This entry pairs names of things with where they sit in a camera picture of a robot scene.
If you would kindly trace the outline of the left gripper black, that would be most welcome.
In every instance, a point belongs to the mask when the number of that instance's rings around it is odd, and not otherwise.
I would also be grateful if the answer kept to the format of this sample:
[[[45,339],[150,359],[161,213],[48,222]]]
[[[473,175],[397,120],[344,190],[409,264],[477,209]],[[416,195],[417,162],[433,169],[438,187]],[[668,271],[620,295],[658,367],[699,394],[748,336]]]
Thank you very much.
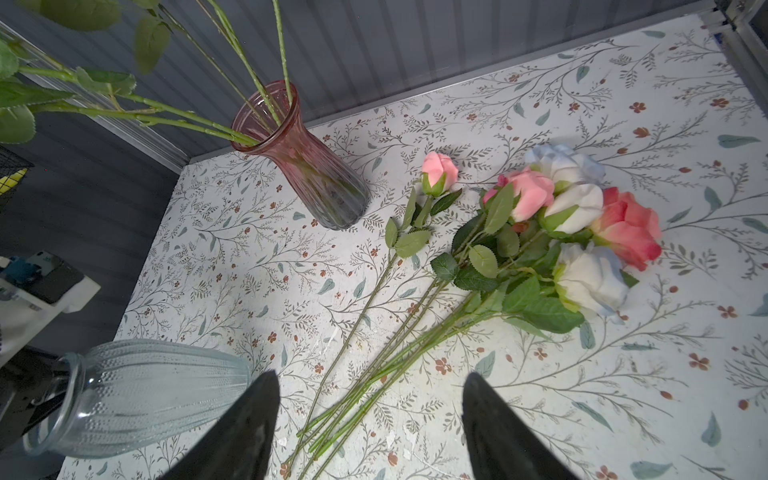
[[[32,347],[1,369],[1,449],[5,450],[60,407],[66,393],[66,365]]]

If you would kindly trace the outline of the yellow item in black basket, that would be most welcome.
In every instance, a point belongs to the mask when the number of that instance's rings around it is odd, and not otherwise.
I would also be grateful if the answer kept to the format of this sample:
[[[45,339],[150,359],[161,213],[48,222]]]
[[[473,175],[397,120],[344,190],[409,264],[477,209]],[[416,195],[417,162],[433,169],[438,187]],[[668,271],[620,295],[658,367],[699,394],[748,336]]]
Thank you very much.
[[[23,168],[19,169],[13,174],[9,174],[6,176],[3,176],[0,178],[0,195],[3,196],[8,192],[11,192],[16,186],[18,186],[25,175],[27,174],[28,169]]]

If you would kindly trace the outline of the clear ribbed glass vase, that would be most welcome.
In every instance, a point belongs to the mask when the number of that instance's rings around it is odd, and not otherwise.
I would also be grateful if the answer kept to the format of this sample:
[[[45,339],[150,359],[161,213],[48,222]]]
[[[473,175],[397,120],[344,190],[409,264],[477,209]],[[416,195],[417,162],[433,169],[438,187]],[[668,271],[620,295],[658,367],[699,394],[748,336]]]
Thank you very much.
[[[22,437],[31,456],[100,459],[157,443],[218,419],[251,382],[242,358],[150,339],[67,353],[55,372],[52,412]]]

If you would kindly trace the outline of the pink ribbed glass vase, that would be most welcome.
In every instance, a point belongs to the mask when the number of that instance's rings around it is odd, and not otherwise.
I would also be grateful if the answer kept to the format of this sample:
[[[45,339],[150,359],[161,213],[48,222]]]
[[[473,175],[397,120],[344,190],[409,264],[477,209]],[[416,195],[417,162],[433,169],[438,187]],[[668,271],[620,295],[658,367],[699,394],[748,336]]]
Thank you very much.
[[[312,216],[325,228],[344,230],[362,218],[371,194],[363,177],[311,134],[301,118],[296,88],[282,80],[265,86],[276,103],[276,123],[267,101],[256,92],[235,115],[231,128],[258,142],[232,147],[244,154],[266,157],[286,180]]]

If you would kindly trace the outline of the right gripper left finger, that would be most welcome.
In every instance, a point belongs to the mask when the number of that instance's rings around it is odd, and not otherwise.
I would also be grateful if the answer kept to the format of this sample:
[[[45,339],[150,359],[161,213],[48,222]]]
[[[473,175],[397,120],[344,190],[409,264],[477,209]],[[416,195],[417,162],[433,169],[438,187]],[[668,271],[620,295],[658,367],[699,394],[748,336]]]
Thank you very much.
[[[280,406],[275,371],[262,373],[198,443],[163,477],[263,479]]]

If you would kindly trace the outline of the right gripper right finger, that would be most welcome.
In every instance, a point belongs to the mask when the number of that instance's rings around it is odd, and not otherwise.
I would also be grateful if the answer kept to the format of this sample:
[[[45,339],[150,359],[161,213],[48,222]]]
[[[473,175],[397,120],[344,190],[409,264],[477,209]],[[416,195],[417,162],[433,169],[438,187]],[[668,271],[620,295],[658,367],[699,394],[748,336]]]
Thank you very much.
[[[574,479],[478,373],[462,393],[462,424],[477,479]]]

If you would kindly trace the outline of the bunch of artificial roses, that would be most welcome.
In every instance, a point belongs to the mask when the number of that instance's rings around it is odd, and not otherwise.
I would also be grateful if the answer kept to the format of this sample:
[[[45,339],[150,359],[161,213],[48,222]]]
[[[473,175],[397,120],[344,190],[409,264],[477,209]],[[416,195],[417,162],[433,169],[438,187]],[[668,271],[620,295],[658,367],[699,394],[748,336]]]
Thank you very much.
[[[529,150],[431,260],[433,280],[348,392],[310,412],[296,451],[320,466],[389,386],[432,348],[499,318],[539,337],[618,314],[634,272],[661,255],[657,212],[603,183],[603,167],[563,145]]]

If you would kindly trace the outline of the light pink rosebud stem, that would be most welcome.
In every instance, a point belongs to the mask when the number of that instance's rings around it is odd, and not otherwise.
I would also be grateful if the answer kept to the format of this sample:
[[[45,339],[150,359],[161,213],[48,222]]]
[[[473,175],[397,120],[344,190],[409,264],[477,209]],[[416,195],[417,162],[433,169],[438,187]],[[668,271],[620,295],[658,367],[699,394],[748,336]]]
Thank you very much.
[[[425,247],[431,238],[431,231],[426,226],[428,217],[431,215],[433,204],[443,196],[450,196],[450,189],[457,183],[459,177],[459,168],[455,162],[448,156],[438,152],[430,152],[424,159],[421,173],[421,191],[425,196],[424,204],[419,203],[419,194],[415,188],[412,188],[408,203],[406,205],[403,219],[398,223],[391,217],[385,228],[384,241],[389,249],[388,260],[379,276],[377,283],[373,287],[366,303],[360,311],[357,320],[350,329],[348,335],[344,338],[342,346],[337,355],[327,368],[325,376],[320,381],[315,397],[311,403],[307,414],[304,427],[298,432],[298,441],[294,452],[285,461],[283,472],[285,479],[292,475],[294,463],[310,440],[310,433],[313,428],[324,427],[328,423],[328,417],[331,415],[331,409],[319,416],[314,412],[318,405],[321,394],[325,390],[328,381],[333,377],[336,367],[344,358],[348,351],[354,336],[367,316],[368,310],[378,296],[381,289],[386,285],[388,277],[392,273],[398,259],[405,255],[406,258],[418,253]]]

